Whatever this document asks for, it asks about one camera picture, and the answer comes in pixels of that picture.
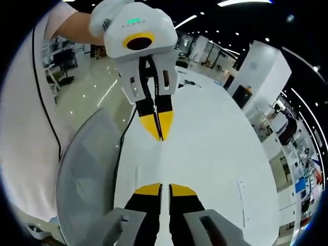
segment yellow ring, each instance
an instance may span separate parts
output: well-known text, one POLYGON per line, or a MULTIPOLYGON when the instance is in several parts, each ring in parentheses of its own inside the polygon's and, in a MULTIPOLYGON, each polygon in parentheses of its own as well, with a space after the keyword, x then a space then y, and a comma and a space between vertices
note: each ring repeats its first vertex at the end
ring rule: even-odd
POLYGON ((128 43, 131 40, 134 40, 134 39, 139 38, 139 37, 149 38, 152 41, 152 43, 154 42, 154 39, 155 39, 154 35, 150 32, 139 32, 139 33, 127 36, 126 39, 124 39, 124 41, 122 43, 123 47, 128 49, 128 43))

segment white wall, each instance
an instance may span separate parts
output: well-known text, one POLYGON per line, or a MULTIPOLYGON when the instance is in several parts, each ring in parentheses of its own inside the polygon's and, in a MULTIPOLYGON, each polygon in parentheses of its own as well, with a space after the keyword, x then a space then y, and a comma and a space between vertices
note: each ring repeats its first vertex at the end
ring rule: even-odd
POLYGON ((206 61, 206 58, 209 56, 209 53, 211 52, 212 47, 213 47, 213 45, 211 43, 208 42, 206 44, 205 49, 204 49, 204 52, 201 55, 201 58, 199 60, 199 63, 202 63, 202 62, 205 62, 206 61))
POLYGON ((276 133, 272 133, 267 137, 266 140, 263 141, 262 146, 269 161, 282 151, 282 145, 276 133))
POLYGON ((250 115, 257 105, 273 105, 291 74, 292 70, 288 66, 286 59, 283 57, 282 53, 278 51, 275 62, 263 84, 242 109, 246 116, 250 115))
POLYGON ((297 212, 297 202, 294 185, 280 191, 278 193, 279 213, 280 213, 280 226, 291 223, 296 220, 296 216, 300 216, 297 212))
POLYGON ((278 49, 254 41, 228 93, 233 96, 239 85, 251 87, 252 96, 243 107, 249 118, 256 106, 268 106, 276 101, 291 74, 287 61, 278 49))
POLYGON ((254 41, 228 93, 233 96, 238 86, 242 85, 245 88, 251 86, 255 95, 269 74, 278 52, 272 46, 254 41))
POLYGON ((190 58, 198 63, 204 52, 207 42, 208 42, 208 38, 204 36, 199 36, 196 41, 196 45, 193 48, 193 51, 191 52, 190 58))
POLYGON ((220 55, 220 57, 216 62, 216 65, 220 65, 223 71, 225 70, 232 71, 234 70, 232 67, 235 63, 236 63, 236 59, 232 58, 231 56, 223 57, 222 55, 220 55))
POLYGON ((181 43, 179 45, 179 49, 184 53, 187 54, 190 45, 192 44, 193 37, 187 34, 184 34, 181 38, 181 43))

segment green led light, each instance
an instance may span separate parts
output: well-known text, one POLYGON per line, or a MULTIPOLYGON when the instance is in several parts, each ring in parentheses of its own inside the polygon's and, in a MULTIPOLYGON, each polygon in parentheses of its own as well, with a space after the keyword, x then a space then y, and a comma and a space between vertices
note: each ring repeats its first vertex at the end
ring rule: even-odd
POLYGON ((137 18, 137 19, 130 19, 130 20, 128 20, 128 24, 135 23, 135 22, 139 22, 139 21, 140 21, 140 18, 137 18))

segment shiny floor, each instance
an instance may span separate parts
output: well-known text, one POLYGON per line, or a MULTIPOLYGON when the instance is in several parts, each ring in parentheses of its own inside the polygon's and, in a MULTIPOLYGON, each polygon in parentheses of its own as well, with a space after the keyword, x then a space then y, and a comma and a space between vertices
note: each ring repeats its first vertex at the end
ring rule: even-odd
MULTIPOLYGON (((78 53, 76 58, 78 67, 68 71, 68 76, 75 76, 75 79, 70 85, 61 88, 56 99, 59 116, 76 131, 97 109, 105 108, 114 118, 118 128, 123 131, 129 121, 132 105, 119 86, 115 65, 108 57, 96 60, 83 52, 78 53)), ((223 84, 227 78, 222 72, 196 72, 223 84)), ((32 223, 63 242, 57 222, 44 222, 26 215, 17 208, 14 210, 21 222, 32 223)))

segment white table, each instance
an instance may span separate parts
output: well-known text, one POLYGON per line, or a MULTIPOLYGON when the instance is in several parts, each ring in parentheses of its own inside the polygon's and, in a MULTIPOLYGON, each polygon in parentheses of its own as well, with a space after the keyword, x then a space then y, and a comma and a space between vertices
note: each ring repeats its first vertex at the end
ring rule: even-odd
POLYGON ((278 237, 279 206, 274 177, 262 145, 237 104, 212 79, 177 67, 186 85, 172 96, 174 121, 168 139, 156 141, 133 119, 125 136, 115 207, 133 192, 163 184, 156 245, 172 245, 169 233, 170 183, 193 189, 205 209, 215 209, 243 229, 253 246, 271 246, 278 237))
POLYGON ((45 68, 45 72, 49 73, 49 76, 51 77, 52 81, 54 82, 54 84, 56 85, 57 89, 60 90, 60 85, 58 84, 57 80, 55 79, 55 77, 53 76, 52 72, 51 72, 51 69, 53 67, 55 67, 56 64, 50 64, 48 67, 45 68))

